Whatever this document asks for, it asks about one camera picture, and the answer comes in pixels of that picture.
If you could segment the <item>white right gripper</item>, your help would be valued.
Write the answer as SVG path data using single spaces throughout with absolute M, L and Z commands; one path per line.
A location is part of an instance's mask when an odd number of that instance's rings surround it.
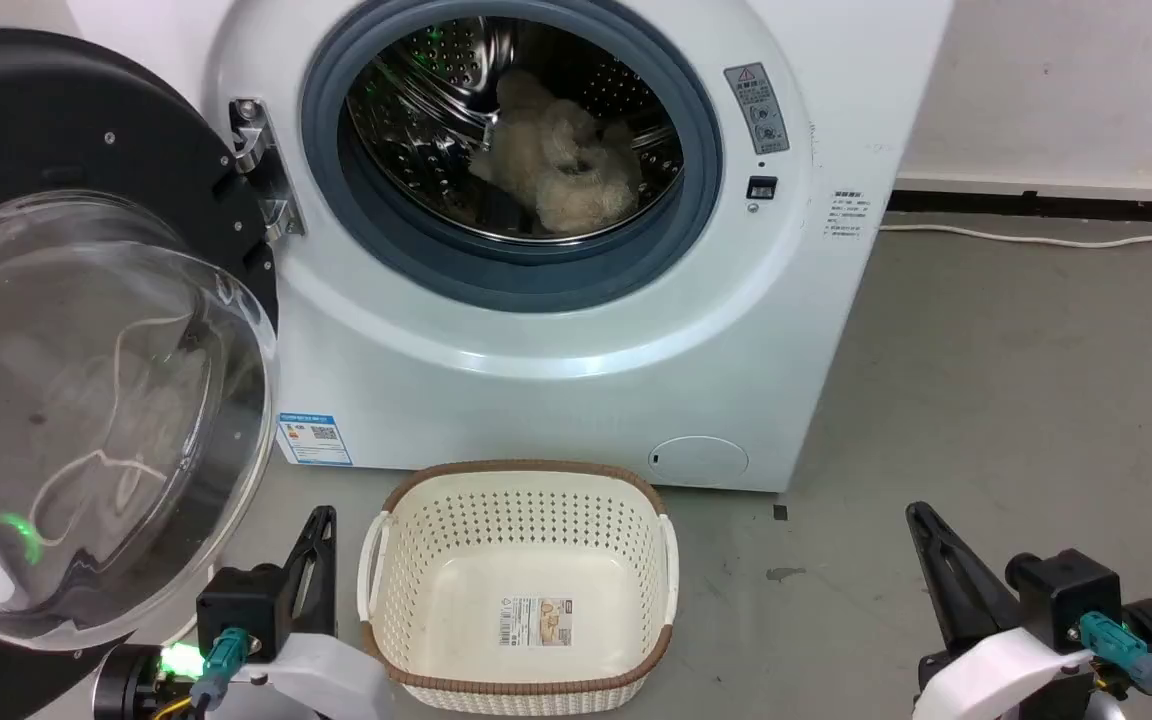
M 1085 647 L 1061 655 L 1025 629 L 1014 629 L 1018 598 L 929 502 L 909 503 L 905 520 L 946 650 L 970 647 L 929 680 L 915 702 L 915 719 L 1005 717 L 1062 670 L 1091 661 Z

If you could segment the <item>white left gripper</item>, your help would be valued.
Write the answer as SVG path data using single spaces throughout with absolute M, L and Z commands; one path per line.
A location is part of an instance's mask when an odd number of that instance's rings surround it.
M 387 670 L 338 634 L 338 510 L 316 506 L 283 566 L 279 617 L 289 635 L 270 664 L 243 666 L 225 719 L 393 719 Z

